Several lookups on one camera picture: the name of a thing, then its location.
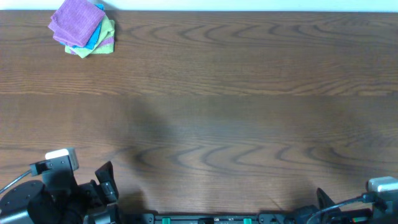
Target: wood grain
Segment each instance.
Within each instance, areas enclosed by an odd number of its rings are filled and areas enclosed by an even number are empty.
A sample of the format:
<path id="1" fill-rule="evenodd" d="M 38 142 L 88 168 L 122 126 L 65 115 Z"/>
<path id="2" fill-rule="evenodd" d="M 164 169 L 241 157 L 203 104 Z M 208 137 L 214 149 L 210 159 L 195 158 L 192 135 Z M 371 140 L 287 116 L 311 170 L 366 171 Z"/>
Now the wood grain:
<path id="1" fill-rule="evenodd" d="M 398 163 L 397 14 L 122 12 L 115 53 L 63 53 L 53 11 L 0 11 L 0 184 L 77 148 L 125 210 L 336 201 Z"/>

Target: green clip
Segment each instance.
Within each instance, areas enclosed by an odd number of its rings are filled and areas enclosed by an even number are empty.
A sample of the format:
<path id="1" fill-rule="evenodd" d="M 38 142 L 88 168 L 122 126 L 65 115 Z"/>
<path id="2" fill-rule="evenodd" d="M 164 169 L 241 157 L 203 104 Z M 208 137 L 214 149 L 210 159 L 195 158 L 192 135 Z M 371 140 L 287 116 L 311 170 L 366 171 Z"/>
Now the green clip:
<path id="1" fill-rule="evenodd" d="M 163 218 L 162 219 L 162 224 L 171 224 L 171 219 L 170 218 Z"/>
<path id="2" fill-rule="evenodd" d="M 243 224 L 251 224 L 251 218 L 244 218 Z"/>

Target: purple cloth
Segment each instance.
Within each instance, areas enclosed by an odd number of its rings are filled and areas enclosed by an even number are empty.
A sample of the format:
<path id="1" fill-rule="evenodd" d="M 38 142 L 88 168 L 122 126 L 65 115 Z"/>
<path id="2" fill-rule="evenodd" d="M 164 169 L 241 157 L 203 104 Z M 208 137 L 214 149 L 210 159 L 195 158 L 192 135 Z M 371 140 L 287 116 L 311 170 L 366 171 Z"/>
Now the purple cloth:
<path id="1" fill-rule="evenodd" d="M 51 17 L 49 28 L 56 41 L 84 47 L 104 16 L 104 11 L 87 0 L 65 0 Z"/>
<path id="2" fill-rule="evenodd" d="M 103 40 L 101 43 L 98 44 L 97 48 L 98 47 L 102 47 L 102 46 L 107 45 L 107 44 L 112 44 L 112 43 L 114 43 L 114 37 L 110 37 L 110 38 L 107 38 L 107 39 Z M 74 52 L 72 49 L 70 49 L 70 53 L 71 54 L 76 54 L 76 52 Z"/>

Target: wood plank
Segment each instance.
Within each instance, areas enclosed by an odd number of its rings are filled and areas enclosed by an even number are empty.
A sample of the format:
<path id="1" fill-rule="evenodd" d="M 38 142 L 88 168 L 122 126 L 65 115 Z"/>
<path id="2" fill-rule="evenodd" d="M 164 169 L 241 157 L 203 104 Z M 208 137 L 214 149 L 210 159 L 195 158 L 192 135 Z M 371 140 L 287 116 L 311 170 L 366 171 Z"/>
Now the wood plank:
<path id="1" fill-rule="evenodd" d="M 125 210 L 336 201 L 398 169 L 395 14 L 107 12 L 115 53 L 63 53 L 52 11 L 0 11 L 0 185 L 77 148 Z"/>

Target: green cloth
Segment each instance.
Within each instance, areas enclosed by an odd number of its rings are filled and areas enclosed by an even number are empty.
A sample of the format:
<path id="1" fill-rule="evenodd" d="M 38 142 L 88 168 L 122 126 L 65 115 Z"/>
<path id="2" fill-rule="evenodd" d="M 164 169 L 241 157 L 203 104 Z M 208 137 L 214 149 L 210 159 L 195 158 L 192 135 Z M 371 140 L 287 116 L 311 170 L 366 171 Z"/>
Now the green cloth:
<path id="1" fill-rule="evenodd" d="M 89 54 L 108 54 L 108 53 L 105 53 L 105 52 L 109 51 L 108 45 L 104 45 L 99 48 L 99 49 L 102 49 L 103 47 L 107 47 L 107 48 L 105 48 L 107 50 L 105 50 L 105 49 L 100 50 L 99 52 L 101 52 L 101 53 L 93 53 L 93 52 L 96 50 L 97 46 L 104 39 L 107 39 L 112 36 L 114 36 L 114 21 L 109 20 L 107 16 L 104 16 L 104 19 L 102 20 L 102 25 L 101 25 L 101 32 L 99 33 L 99 37 L 98 37 L 97 43 L 94 46 L 94 49 L 90 50 L 90 49 L 85 49 L 85 48 L 82 48 L 82 49 L 75 48 L 72 50 L 74 52 L 76 52 L 76 54 L 78 54 L 81 58 L 85 58 Z M 71 47 L 65 46 L 66 53 L 70 53 L 70 50 L 71 50 Z"/>

